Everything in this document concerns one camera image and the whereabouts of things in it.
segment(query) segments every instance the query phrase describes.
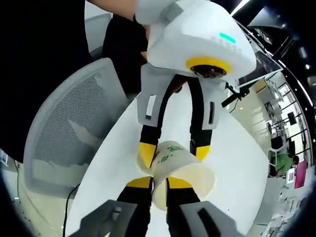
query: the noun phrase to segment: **white paper cup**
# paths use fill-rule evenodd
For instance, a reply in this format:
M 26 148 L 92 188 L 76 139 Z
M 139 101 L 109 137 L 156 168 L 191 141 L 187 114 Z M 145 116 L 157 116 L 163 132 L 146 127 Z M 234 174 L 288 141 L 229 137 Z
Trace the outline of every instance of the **white paper cup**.
M 138 155 L 136 157 L 136 164 L 142 172 L 144 172 L 145 174 L 148 174 L 148 175 L 152 175 L 152 169 L 146 167 L 145 162 L 140 155 L 140 152 L 138 152 Z
M 154 177 L 153 202 L 164 211 L 167 210 L 165 184 L 167 177 L 172 176 L 189 182 L 201 200 L 209 194 L 215 184 L 213 171 L 203 166 L 194 155 L 173 141 L 158 145 L 151 174 Z

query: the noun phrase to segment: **white table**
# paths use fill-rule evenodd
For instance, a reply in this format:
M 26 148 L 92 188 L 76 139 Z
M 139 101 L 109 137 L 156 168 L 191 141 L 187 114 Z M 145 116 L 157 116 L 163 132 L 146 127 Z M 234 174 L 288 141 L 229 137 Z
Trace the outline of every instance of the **white table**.
M 192 114 L 187 85 L 169 99 L 160 142 L 174 140 L 189 149 Z M 144 177 L 136 166 L 142 126 L 137 122 L 133 101 L 112 128 L 91 162 L 72 204 L 66 235 L 79 229 L 81 219 L 109 199 L 116 200 L 126 183 Z M 258 212 L 265 190 L 268 159 L 240 123 L 223 109 L 213 131 L 211 151 L 203 161 L 216 175 L 216 184 L 207 200 L 227 213 L 246 234 Z M 151 208 L 148 237 L 169 236 L 165 212 Z

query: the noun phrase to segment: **gray chair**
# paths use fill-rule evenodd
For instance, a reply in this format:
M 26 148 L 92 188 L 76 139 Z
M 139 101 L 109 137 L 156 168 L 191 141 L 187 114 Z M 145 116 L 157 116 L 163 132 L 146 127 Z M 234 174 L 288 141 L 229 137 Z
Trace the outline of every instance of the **gray chair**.
M 67 78 L 42 104 L 29 130 L 24 150 L 27 187 L 66 198 L 127 106 L 110 59 Z

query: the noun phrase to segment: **black cable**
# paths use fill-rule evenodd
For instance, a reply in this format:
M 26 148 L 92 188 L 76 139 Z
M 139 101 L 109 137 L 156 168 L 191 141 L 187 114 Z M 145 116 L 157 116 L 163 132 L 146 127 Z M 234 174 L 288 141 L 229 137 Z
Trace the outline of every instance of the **black cable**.
M 232 111 L 234 111 L 234 110 L 235 110 L 236 105 L 237 105 L 237 102 L 238 102 L 238 99 L 237 99 L 237 101 L 236 101 L 236 103 L 235 103 L 235 106 L 234 106 L 234 108 L 232 109 Z
M 64 219 L 64 228 L 63 228 L 63 237 L 66 236 L 66 222 L 67 222 L 67 210 L 68 210 L 68 201 L 69 201 L 69 198 L 71 196 L 71 194 L 74 192 L 74 190 L 76 190 L 76 188 L 78 188 L 80 185 L 80 183 L 74 187 L 74 189 L 71 190 L 71 192 L 69 193 L 68 197 L 67 197 L 67 200 L 66 200 L 66 210 L 65 210 L 65 219 Z

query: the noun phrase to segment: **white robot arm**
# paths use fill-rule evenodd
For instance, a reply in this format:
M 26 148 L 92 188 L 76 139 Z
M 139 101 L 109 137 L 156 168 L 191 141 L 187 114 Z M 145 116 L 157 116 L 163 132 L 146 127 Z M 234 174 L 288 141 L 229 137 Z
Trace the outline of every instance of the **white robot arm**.
M 193 102 L 191 153 L 203 160 L 219 120 L 226 82 L 251 73 L 256 57 L 243 31 L 221 6 L 206 0 L 138 0 L 137 22 L 151 26 L 148 63 L 142 67 L 138 121 L 143 124 L 140 154 L 153 161 L 168 98 L 180 77 Z M 148 102 L 155 97 L 148 114 Z

